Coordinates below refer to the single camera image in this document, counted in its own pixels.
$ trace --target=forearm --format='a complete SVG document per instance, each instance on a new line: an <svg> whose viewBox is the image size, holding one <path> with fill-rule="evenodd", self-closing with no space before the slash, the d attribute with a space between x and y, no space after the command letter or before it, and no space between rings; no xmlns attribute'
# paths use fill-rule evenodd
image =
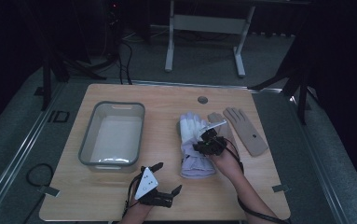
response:
<svg viewBox="0 0 357 224"><path fill-rule="evenodd" d="M149 206L149 208L140 207L134 205L131 207L126 215L122 218L119 224L141 224L145 221L146 217L148 216L150 209L152 208Z"/></svg>
<svg viewBox="0 0 357 224"><path fill-rule="evenodd" d="M254 190L254 188L244 175L237 175L234 178L231 178L230 181L236 189L241 202L245 204L246 207L257 213L264 214L269 217L277 217L259 197L257 192ZM271 223L248 213L245 213L245 215L247 216L248 223L250 224Z"/></svg>

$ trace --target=beige glove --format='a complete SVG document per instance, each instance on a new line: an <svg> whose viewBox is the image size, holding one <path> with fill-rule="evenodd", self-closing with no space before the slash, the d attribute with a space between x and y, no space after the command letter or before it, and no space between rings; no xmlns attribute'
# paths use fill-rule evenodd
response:
<svg viewBox="0 0 357 224"><path fill-rule="evenodd" d="M224 110L224 115L230 120L251 156L260 156L268 149L265 140L241 109L228 107Z"/></svg>

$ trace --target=white glove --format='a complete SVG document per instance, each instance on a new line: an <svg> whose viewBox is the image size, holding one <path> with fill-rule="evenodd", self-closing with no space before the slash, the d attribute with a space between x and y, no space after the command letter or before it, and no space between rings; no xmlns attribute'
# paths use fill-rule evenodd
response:
<svg viewBox="0 0 357 224"><path fill-rule="evenodd" d="M202 140L201 135L204 131L201 129L206 125L207 121L192 112L187 112L180 117L181 150L183 153L182 177L199 179L215 174L213 163L193 148L193 144Z"/></svg>

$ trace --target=white stand leg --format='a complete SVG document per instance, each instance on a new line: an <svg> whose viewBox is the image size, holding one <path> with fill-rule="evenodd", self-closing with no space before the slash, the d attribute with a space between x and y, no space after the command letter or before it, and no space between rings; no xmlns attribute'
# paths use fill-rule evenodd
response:
<svg viewBox="0 0 357 224"><path fill-rule="evenodd" d="M234 58L235 58L236 67L237 67L237 73L238 73L239 77L245 77L245 70L244 70L244 65L243 65L242 58L241 58L241 51L242 51L242 46L244 45L245 38L248 35L248 30L250 28L251 19L252 19L252 16L254 15L254 9L255 9L255 7L250 8L250 11L248 12L247 19L245 20L245 23L244 23L244 27L242 28L240 43L237 47L233 48Z"/></svg>
<svg viewBox="0 0 357 224"><path fill-rule="evenodd" d="M166 72L172 71L172 60L174 57L174 1L170 1L170 27L169 27L169 46L167 48L166 65L164 70Z"/></svg>

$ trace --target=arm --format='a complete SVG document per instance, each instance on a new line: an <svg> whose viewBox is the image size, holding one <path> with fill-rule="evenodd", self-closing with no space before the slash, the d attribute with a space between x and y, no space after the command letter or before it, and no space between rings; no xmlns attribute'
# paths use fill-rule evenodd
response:
<svg viewBox="0 0 357 224"><path fill-rule="evenodd" d="M129 208L119 224L141 224L145 221L153 206L137 203Z"/></svg>
<svg viewBox="0 0 357 224"><path fill-rule="evenodd" d="M218 167L219 171L230 180L240 200L249 209L270 217L277 217L259 197L250 182L243 175L236 160L226 150L224 150L220 156L212 155L209 158L213 161L215 166ZM247 216L249 224L272 223L248 213L245 213L245 215Z"/></svg>

